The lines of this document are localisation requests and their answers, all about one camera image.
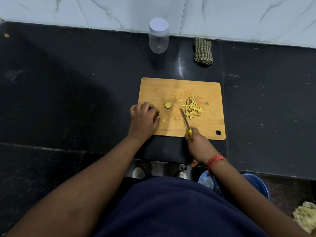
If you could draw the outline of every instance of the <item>green checkered napkin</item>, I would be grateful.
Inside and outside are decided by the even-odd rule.
[[[195,38],[194,39],[194,60],[196,62],[201,62],[206,65],[210,65],[213,63],[213,57],[211,52],[212,43],[203,38]]]

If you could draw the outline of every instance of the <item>black countertop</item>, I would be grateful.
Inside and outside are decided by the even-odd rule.
[[[146,34],[5,23],[0,31],[0,142],[107,153],[126,134],[142,77],[219,82],[238,170],[316,179],[316,50],[213,41],[210,67],[192,38],[156,55]],[[183,138],[153,136],[137,158],[190,163]]]

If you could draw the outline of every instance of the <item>shirt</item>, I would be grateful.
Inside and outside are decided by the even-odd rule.
[[[156,177],[133,185],[105,219],[102,236],[267,236],[210,188]]]

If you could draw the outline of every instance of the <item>person's right arm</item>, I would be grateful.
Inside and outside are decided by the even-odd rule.
[[[192,128],[192,138],[187,137],[186,139],[189,151],[194,158],[192,167],[199,162],[207,164],[218,153],[197,128]],[[239,209],[268,235],[277,237],[310,236],[293,219],[257,191],[228,161],[220,160],[215,163],[212,173],[234,198]]]

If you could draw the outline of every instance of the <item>backsplash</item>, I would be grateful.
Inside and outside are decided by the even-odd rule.
[[[316,48],[316,0],[0,0],[5,21]]]

